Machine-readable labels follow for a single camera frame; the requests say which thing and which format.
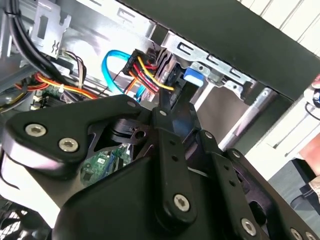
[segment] black wire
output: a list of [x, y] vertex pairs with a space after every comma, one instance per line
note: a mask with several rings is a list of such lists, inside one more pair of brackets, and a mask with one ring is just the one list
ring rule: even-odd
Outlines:
[[[8, 1], [11, 2], [11, 9], [10, 9], [11, 13], [13, 14], [19, 13], [20, 12], [19, 0], [11, 0], [11, 1], [8, 0]], [[19, 52], [24, 52], [25, 50], [27, 50], [28, 52], [26, 53], [28, 55], [28, 59], [30, 59], [31, 58], [30, 56], [32, 56], [33, 59], [37, 60], [41, 64], [41, 66], [45, 67], [46, 69], [45, 75], [49, 75], [51, 79], [57, 81], [58, 83], [67, 85], [68, 82], [60, 74], [58, 69], [48, 59], [46, 59], [39, 52], [39, 50], [33, 45], [33, 43], [31, 42], [31, 40], [29, 39], [26, 33], [21, 17], [17, 16], [15, 18], [12, 18], [11, 20], [13, 21], [16, 27], [16, 31], [14, 31], [16, 33], [15, 36], [20, 38], [20, 41], [17, 41], [17, 43], [20, 43], [20, 44], [16, 44], [16, 45], [19, 45], [19, 46], [24, 45], [23, 48], [20, 48], [21, 51], [19, 50]]]
[[[119, 76], [119, 74], [120, 74], [122, 71], [123, 71], [123, 69], [121, 69], [121, 70], [115, 75], [115, 77], [113, 78], [112, 81], [115, 81], [116, 78]], [[106, 86], [105, 89], [103, 89], [103, 90], [97, 95], [97, 97], [99, 97], [99, 96], [101, 96], [102, 94], [104, 94], [104, 93], [105, 93], [105, 90], [107, 90], [108, 88], [109, 88], [109, 87]]]
[[314, 119], [320, 121], [320, 118], [316, 117], [315, 115], [313, 115], [310, 110], [308, 109], [308, 105], [311, 105], [309, 102], [307, 102], [305, 105], [304, 105], [304, 109], [305, 111], [311, 116], [313, 117]]
[[[14, 17], [8, 17], [9, 30], [14, 45], [20, 52], [21, 56], [44, 76], [53, 79], [60, 84], [68, 85], [68, 82], [57, 70], [57, 68], [35, 48], [35, 46], [28, 38], [20, 16], [19, 1], [7, 0], [5, 11], [7, 13], [10, 13], [11, 15], [14, 15]], [[72, 94], [68, 91], [65, 91], [65, 94], [73, 102], [78, 102], [80, 100], [77, 95]]]

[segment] circuit board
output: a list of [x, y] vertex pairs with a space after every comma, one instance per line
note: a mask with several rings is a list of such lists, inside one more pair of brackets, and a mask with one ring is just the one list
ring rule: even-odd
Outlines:
[[122, 162], [123, 166], [125, 166], [130, 161], [131, 158], [126, 145], [122, 145], [113, 151], [99, 152], [84, 161], [80, 179], [84, 186], [90, 186], [116, 171], [119, 162]]

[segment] orange wire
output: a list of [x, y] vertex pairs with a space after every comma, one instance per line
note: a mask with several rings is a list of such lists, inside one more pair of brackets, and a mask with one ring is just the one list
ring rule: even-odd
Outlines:
[[129, 74], [131, 75], [131, 77], [133, 77], [136, 81], [138, 81], [139, 83], [141, 83], [141, 85], [143, 85], [145, 88], [147, 88], [150, 92], [152, 92], [153, 94], [156, 94], [155, 91], [153, 91], [148, 85], [146, 85], [142, 80], [140, 80], [138, 77], [136, 77], [132, 71], [129, 71]]
[[[22, 87], [21, 87], [21, 85], [19, 85], [19, 84], [15, 84], [15, 87], [16, 87], [17, 89], [22, 90]], [[28, 87], [27, 87], [27, 91], [28, 91], [28, 92], [33, 92], [33, 91], [37, 91], [37, 90], [46, 89], [47, 87], [49, 87], [48, 84], [42, 83], [42, 84], [39, 84], [38, 86], [28, 86]]]
[[[42, 76], [40, 73], [37, 73], [35, 75], [35, 79], [37, 79], [39, 82], [44, 82], [46, 84], [55, 86], [57, 88], [60, 88], [61, 85], [63, 85], [63, 84], [59, 84], [59, 83], [57, 83], [55, 81], [52, 81], [52, 80]], [[96, 95], [92, 94], [91, 92], [89, 92], [87, 90], [84, 90], [84, 89], [77, 88], [77, 87], [63, 85], [63, 89], [71, 91], [71, 92], [74, 92], [74, 93], [78, 93], [78, 94], [84, 95], [89, 99], [97, 99], [98, 98]]]
[[130, 92], [130, 90], [133, 88], [133, 86], [136, 84], [137, 79], [135, 78], [133, 80], [133, 82], [129, 85], [129, 87], [127, 88], [127, 90], [125, 91], [125, 94], [127, 94], [128, 92]]

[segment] screw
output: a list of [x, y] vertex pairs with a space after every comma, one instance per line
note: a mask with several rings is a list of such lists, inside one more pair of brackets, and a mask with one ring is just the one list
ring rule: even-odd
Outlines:
[[294, 228], [291, 228], [290, 230], [296, 240], [303, 240], [302, 236], [300, 235], [300, 233], [297, 230], [295, 230]]
[[166, 114], [165, 111], [160, 110], [160, 113], [161, 113], [163, 116], [167, 116], [167, 114]]
[[190, 209], [190, 203], [188, 199], [181, 195], [181, 194], [176, 194], [173, 198], [174, 205], [182, 212], [188, 212]]
[[257, 230], [255, 228], [255, 226], [253, 225], [253, 223], [246, 219], [246, 218], [242, 218], [241, 219], [241, 224], [243, 229], [251, 236], [255, 236], [257, 234]]
[[263, 95], [264, 97], [268, 96], [268, 94], [269, 94], [268, 90], [265, 90], [265, 91], [262, 93], [262, 95]]
[[32, 137], [41, 137], [47, 133], [47, 130], [44, 126], [33, 123], [25, 127], [25, 132]]
[[212, 139], [212, 135], [211, 135], [210, 132], [206, 131], [206, 132], [205, 132], [205, 135], [206, 135], [208, 138]]
[[66, 138], [62, 138], [59, 141], [59, 148], [62, 151], [68, 152], [68, 153], [73, 153], [75, 151], [77, 151], [79, 147], [79, 144], [76, 140], [66, 137]]
[[316, 240], [316, 238], [308, 231], [305, 232], [306, 237], [308, 240]]
[[233, 153], [233, 155], [235, 155], [238, 159], [240, 158], [240, 154], [239, 154], [237, 151], [233, 150], [232, 153]]
[[126, 103], [127, 103], [130, 107], [133, 107], [133, 108], [136, 107], [136, 105], [135, 105], [132, 101], [127, 101]]

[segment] metal frame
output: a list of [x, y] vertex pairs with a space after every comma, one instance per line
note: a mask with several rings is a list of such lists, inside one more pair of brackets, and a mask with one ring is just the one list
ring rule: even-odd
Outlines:
[[0, 93], [10, 88], [20, 80], [32, 75], [35, 69], [30, 65], [20, 67], [21, 56], [15, 54], [10, 56], [11, 36], [8, 27], [8, 17], [1, 9], [1, 30], [0, 30]]
[[296, 101], [320, 61], [236, 0], [120, 0], [267, 87]]

